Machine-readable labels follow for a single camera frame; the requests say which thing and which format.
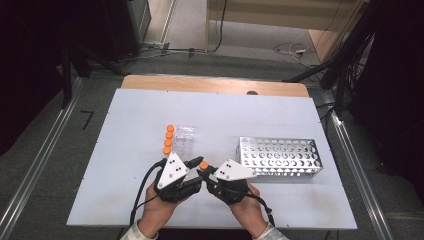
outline person's left hand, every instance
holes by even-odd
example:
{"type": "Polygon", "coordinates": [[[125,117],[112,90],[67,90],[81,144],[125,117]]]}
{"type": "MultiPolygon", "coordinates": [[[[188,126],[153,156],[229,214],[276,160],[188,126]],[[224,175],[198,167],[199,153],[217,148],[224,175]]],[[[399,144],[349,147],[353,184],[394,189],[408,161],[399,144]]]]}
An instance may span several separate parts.
{"type": "MultiPolygon", "coordinates": [[[[155,197],[154,182],[146,190],[146,201],[155,197]]],[[[168,222],[175,208],[186,199],[178,203],[168,203],[156,197],[144,205],[143,215],[138,222],[138,229],[148,238],[156,237],[157,232],[168,222]]]]}

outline white tabletop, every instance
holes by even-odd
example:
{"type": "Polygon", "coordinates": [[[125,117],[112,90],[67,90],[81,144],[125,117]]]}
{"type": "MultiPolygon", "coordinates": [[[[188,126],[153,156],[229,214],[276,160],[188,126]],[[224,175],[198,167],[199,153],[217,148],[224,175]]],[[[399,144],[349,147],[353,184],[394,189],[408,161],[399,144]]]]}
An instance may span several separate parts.
{"type": "MultiPolygon", "coordinates": [[[[162,158],[168,124],[194,127],[192,157],[204,156],[216,167],[236,159],[240,136],[314,139],[324,167],[317,176],[304,183],[254,185],[273,209],[277,227],[357,228],[311,98],[133,89],[115,93],[67,224],[128,225],[144,175],[162,158]]],[[[241,228],[205,184],[166,227],[241,228]]]]}

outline wooden desk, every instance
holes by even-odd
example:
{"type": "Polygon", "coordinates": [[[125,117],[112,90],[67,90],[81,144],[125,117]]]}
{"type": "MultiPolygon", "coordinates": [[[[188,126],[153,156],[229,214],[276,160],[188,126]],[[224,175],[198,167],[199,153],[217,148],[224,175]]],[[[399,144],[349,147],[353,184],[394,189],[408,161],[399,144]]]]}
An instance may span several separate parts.
{"type": "MultiPolygon", "coordinates": [[[[317,176],[306,182],[288,179],[285,183],[255,183],[255,186],[273,209],[277,227],[357,228],[314,102],[305,86],[182,76],[124,79],[108,110],[67,224],[128,224],[141,180],[162,158],[168,124],[193,126],[195,140],[192,156],[187,159],[203,156],[212,166],[220,166],[228,158],[237,159],[240,136],[314,139],[324,167],[317,176]],[[246,95],[251,90],[260,95],[246,95]]],[[[152,182],[155,175],[153,172],[147,182],[152,182]]],[[[199,193],[175,210],[166,227],[241,228],[228,206],[211,196],[204,184],[199,193]]]]}
{"type": "MultiPolygon", "coordinates": [[[[206,51],[209,21],[220,21],[223,7],[224,0],[207,2],[206,51]]],[[[309,29],[318,57],[326,61],[365,7],[365,0],[229,0],[225,21],[309,29]]]]}

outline sleeve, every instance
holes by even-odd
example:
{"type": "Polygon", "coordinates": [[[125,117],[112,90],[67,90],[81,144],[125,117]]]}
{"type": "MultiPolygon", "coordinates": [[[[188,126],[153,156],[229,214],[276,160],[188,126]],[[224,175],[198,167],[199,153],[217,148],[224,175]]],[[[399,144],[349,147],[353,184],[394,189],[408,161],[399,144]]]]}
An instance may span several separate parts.
{"type": "Polygon", "coordinates": [[[144,236],[140,229],[138,229],[137,226],[138,221],[136,221],[130,229],[125,233],[124,236],[122,236],[121,240],[156,240],[159,237],[159,233],[156,234],[155,238],[148,238],[144,236]]]}
{"type": "Polygon", "coordinates": [[[289,240],[286,238],[277,228],[268,223],[265,231],[258,238],[252,238],[253,240],[289,240]]]}

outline orange cap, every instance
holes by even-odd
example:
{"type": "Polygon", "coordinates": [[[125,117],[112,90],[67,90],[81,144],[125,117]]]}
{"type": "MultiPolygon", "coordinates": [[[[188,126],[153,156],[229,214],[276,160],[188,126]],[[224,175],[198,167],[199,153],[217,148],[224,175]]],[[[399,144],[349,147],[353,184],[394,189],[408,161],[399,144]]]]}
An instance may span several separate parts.
{"type": "Polygon", "coordinates": [[[168,126],[166,127],[166,131],[168,131],[168,132],[173,132],[174,130],[175,130],[174,125],[168,125],[168,126]]]}
{"type": "Polygon", "coordinates": [[[171,139],[174,137],[174,133],[173,132],[166,132],[165,137],[168,139],[171,139]]]}
{"type": "Polygon", "coordinates": [[[169,155],[170,153],[171,153],[171,148],[170,147],[164,147],[163,148],[163,154],[169,155]]]}
{"type": "Polygon", "coordinates": [[[165,145],[165,147],[170,147],[170,146],[172,146],[172,140],[171,140],[171,139],[166,139],[166,140],[163,142],[163,145],[165,145]]]}
{"type": "Polygon", "coordinates": [[[206,169],[208,169],[209,164],[206,161],[202,161],[199,165],[200,170],[205,171],[206,169]]]}

